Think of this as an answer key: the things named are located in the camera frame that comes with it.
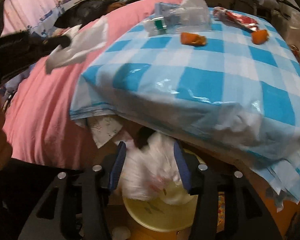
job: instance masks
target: metal rivet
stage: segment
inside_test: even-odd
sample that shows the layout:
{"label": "metal rivet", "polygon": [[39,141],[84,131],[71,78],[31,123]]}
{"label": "metal rivet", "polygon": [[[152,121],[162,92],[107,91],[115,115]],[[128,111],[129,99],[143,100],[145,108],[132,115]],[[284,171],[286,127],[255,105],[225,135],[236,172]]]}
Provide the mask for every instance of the metal rivet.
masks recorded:
{"label": "metal rivet", "polygon": [[102,166],[101,166],[101,165],[94,165],[94,166],[92,167],[92,170],[93,170],[93,171],[101,171],[101,170],[102,170]]}
{"label": "metal rivet", "polygon": [[206,171],[208,169],[208,166],[206,164],[199,164],[198,169],[200,171]]}
{"label": "metal rivet", "polygon": [[242,174],[241,171],[235,171],[235,172],[234,172],[234,176],[235,176],[236,178],[240,179],[240,178],[242,178],[243,174]]}
{"label": "metal rivet", "polygon": [[67,174],[66,174],[65,172],[60,172],[60,173],[58,174],[58,178],[59,178],[59,179],[64,179],[66,176],[67,176]]}

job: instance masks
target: yellow bowl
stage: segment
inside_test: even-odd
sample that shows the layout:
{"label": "yellow bowl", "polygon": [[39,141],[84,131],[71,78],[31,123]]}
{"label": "yellow bowl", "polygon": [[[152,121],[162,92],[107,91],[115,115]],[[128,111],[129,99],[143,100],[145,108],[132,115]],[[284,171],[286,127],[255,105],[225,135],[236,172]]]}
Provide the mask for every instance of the yellow bowl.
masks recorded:
{"label": "yellow bowl", "polygon": [[[204,163],[197,155],[196,157],[200,163]],[[197,199],[196,195],[183,205],[169,205],[160,198],[149,202],[123,198],[123,202],[130,216],[140,225],[158,232],[171,232],[181,231],[192,225]]]}

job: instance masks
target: red snack wrapper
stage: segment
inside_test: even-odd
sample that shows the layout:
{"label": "red snack wrapper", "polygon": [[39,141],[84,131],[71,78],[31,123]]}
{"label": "red snack wrapper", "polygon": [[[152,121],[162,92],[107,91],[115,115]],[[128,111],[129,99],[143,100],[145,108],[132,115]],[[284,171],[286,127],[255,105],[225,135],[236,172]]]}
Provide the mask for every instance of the red snack wrapper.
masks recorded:
{"label": "red snack wrapper", "polygon": [[222,7],[215,7],[213,9],[213,16],[219,20],[229,20],[240,26],[249,29],[250,31],[257,31],[259,29],[258,22],[248,16],[244,16],[238,13],[230,12]]}

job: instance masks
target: pink bedsheet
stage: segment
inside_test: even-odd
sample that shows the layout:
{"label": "pink bedsheet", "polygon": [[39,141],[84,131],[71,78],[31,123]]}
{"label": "pink bedsheet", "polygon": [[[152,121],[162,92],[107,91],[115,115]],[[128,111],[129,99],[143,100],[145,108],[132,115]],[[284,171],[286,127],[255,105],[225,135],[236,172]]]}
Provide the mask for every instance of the pink bedsheet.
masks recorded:
{"label": "pink bedsheet", "polygon": [[[134,25],[154,13],[157,2],[179,4],[182,0],[142,0],[109,14],[108,40],[103,49],[88,54],[85,62],[55,69],[46,75],[41,58],[14,96],[4,130],[13,147],[13,158],[41,165],[78,169],[91,165],[97,147],[87,129],[69,117],[69,106],[80,73]],[[90,28],[94,22],[83,28]]]}

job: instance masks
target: checkered tablecloth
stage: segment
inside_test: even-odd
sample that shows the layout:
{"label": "checkered tablecloth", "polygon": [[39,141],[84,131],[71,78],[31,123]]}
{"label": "checkered tablecloth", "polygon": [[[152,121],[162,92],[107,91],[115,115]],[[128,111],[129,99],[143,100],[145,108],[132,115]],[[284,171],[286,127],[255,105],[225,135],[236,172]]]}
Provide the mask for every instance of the checkered tablecloth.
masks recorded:
{"label": "checkered tablecloth", "polygon": [[71,118],[118,114],[243,150],[281,198],[298,201],[300,66],[276,30],[253,18],[269,31],[263,45],[216,20],[199,33],[204,47],[182,45],[179,34],[148,37],[136,25],[80,76]]}

